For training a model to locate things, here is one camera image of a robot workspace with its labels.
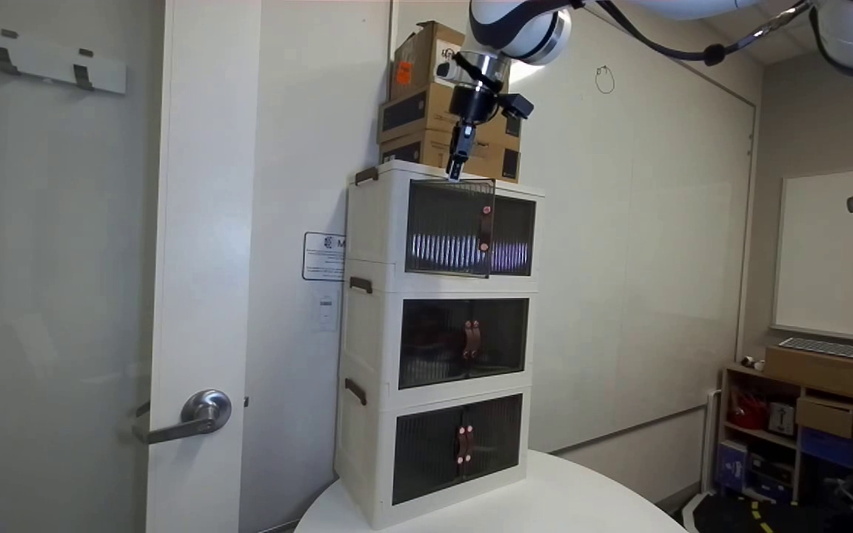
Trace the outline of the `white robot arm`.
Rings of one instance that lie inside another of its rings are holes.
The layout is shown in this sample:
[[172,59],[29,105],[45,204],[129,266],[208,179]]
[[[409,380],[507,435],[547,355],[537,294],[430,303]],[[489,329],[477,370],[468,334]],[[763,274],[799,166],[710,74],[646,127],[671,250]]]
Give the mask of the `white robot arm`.
[[[739,38],[728,46],[708,46],[701,52],[665,47],[648,38],[612,0],[594,0],[594,4],[631,38],[642,43],[646,47],[668,59],[705,62],[705,66],[720,66],[726,58],[762,43],[763,35],[806,15],[811,25],[818,53],[836,72],[853,77],[853,0],[794,0],[790,6],[779,9],[769,22],[759,25]],[[634,0],[634,4],[662,22],[701,22],[739,13],[754,0]],[[572,35],[572,13],[584,6],[585,0],[468,0],[468,31],[491,59],[547,66],[557,53],[566,52]],[[494,108],[507,108],[520,120],[526,120],[532,108],[520,95],[507,95],[497,77],[485,74],[479,66],[470,66],[462,53],[457,53],[454,62],[474,81],[470,102],[460,112],[446,149],[446,176],[460,179],[470,158],[477,127]]]

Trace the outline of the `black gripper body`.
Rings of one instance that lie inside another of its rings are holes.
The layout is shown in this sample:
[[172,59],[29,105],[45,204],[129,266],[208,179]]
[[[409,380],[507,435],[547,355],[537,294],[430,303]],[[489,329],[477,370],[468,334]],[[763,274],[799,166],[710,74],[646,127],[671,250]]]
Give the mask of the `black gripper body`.
[[436,74],[454,87],[457,149],[474,149],[477,143],[516,146],[520,139],[520,123],[532,112],[532,105],[507,87],[501,53],[457,52]]

